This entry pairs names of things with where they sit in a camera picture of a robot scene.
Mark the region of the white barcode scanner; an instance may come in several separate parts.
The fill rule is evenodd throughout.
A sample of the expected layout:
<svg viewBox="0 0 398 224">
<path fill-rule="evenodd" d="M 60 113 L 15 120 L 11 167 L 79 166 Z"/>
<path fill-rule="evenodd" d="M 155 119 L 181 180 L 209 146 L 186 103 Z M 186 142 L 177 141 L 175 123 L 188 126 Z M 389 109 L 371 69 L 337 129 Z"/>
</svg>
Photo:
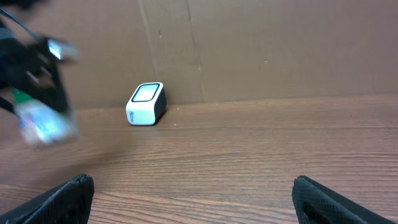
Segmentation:
<svg viewBox="0 0 398 224">
<path fill-rule="evenodd" d="M 167 109 L 164 85 L 161 82 L 139 85 L 126 105 L 126 116 L 133 126 L 155 125 Z"/>
</svg>

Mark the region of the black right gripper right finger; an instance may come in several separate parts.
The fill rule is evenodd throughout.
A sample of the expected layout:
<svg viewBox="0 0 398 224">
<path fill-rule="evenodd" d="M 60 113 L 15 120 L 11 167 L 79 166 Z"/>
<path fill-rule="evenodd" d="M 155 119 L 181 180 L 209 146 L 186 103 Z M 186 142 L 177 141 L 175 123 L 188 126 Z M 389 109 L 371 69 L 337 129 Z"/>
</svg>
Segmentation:
<svg viewBox="0 0 398 224">
<path fill-rule="evenodd" d="M 300 224 L 395 224 L 304 175 L 294 180 L 292 201 Z"/>
</svg>

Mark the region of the green lid spice jar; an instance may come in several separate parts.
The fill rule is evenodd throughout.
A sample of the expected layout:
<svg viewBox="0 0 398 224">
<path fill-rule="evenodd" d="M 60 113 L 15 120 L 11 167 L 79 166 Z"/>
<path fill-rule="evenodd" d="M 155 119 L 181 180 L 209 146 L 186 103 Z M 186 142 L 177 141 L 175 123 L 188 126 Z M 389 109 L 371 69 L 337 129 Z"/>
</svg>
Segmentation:
<svg viewBox="0 0 398 224">
<path fill-rule="evenodd" d="M 59 113 L 23 91 L 14 89 L 14 112 L 26 143 L 33 147 L 49 146 L 78 136 L 75 115 Z"/>
</svg>

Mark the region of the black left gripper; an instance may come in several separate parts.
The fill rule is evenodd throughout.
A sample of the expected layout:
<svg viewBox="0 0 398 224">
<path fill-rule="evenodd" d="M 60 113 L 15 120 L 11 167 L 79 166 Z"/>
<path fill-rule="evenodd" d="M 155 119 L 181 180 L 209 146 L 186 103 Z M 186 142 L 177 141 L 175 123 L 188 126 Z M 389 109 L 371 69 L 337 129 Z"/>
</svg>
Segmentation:
<svg viewBox="0 0 398 224">
<path fill-rule="evenodd" d="M 51 109 L 66 113 L 70 110 L 67 94 L 58 72 L 56 58 L 49 50 L 48 37 L 41 37 L 28 44 L 15 38 L 1 40 L 1 89 L 24 86 L 34 82 L 33 98 Z"/>
</svg>

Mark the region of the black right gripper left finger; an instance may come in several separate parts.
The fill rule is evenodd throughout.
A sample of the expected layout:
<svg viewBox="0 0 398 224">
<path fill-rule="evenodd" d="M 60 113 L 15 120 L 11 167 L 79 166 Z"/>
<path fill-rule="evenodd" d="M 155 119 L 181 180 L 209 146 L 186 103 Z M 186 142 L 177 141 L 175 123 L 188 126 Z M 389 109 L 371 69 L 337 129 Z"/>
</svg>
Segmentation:
<svg viewBox="0 0 398 224">
<path fill-rule="evenodd" d="M 5 224 L 87 224 L 95 186 L 79 174 L 19 207 L 1 215 Z"/>
</svg>

